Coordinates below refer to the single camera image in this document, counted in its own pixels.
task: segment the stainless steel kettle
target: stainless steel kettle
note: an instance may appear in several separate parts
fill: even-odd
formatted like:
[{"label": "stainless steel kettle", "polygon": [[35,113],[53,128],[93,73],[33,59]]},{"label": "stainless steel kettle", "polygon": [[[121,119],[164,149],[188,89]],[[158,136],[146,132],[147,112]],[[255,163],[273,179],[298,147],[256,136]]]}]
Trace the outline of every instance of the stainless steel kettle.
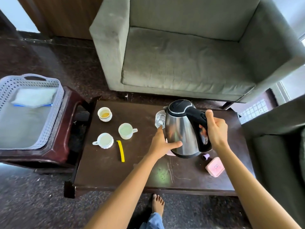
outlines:
[{"label": "stainless steel kettle", "polygon": [[181,147],[172,150],[176,156],[192,158],[211,150],[208,134],[202,138],[199,128],[199,125],[202,125],[208,130],[205,112],[196,109],[189,100],[176,100],[164,107],[164,111],[167,142],[183,143]]}]

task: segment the yellow plastic strip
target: yellow plastic strip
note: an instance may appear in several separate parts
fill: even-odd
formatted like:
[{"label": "yellow plastic strip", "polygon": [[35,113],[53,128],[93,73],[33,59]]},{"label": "yellow plastic strip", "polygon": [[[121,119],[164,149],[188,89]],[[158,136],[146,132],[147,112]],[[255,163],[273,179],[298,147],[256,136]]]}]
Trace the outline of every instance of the yellow plastic strip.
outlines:
[{"label": "yellow plastic strip", "polygon": [[120,148],[120,153],[121,153],[121,160],[122,162],[125,162],[125,158],[124,158],[124,151],[123,151],[123,146],[120,140],[117,140],[117,143],[119,144],[119,148]]}]

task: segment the kettle base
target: kettle base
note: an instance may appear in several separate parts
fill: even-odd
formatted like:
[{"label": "kettle base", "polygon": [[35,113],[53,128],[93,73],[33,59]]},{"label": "kettle base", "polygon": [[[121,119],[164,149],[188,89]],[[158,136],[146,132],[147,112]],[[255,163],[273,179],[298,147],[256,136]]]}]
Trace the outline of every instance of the kettle base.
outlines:
[{"label": "kettle base", "polygon": [[201,152],[198,151],[197,153],[191,154],[191,155],[181,155],[181,154],[175,153],[173,150],[171,150],[171,151],[173,152],[173,154],[175,154],[175,155],[176,155],[177,157],[179,157],[179,158],[193,158],[193,157],[196,157],[196,156],[198,156],[198,155],[201,154]]}]

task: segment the glass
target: glass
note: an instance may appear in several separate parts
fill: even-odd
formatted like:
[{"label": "glass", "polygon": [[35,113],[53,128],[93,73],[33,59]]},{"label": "glass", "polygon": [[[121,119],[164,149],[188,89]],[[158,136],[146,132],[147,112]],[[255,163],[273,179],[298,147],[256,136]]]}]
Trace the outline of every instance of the glass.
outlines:
[{"label": "glass", "polygon": [[165,111],[159,111],[156,114],[156,118],[155,118],[155,126],[157,128],[159,128],[160,126],[162,126],[162,129],[165,128]]}]

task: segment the purple cap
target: purple cap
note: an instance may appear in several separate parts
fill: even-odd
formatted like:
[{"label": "purple cap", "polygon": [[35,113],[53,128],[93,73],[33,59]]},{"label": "purple cap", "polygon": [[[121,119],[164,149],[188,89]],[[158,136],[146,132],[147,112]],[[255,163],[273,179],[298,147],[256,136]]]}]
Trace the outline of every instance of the purple cap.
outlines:
[{"label": "purple cap", "polygon": [[202,159],[205,160],[205,161],[206,161],[209,157],[210,157],[209,154],[204,154],[204,155],[202,155]]}]

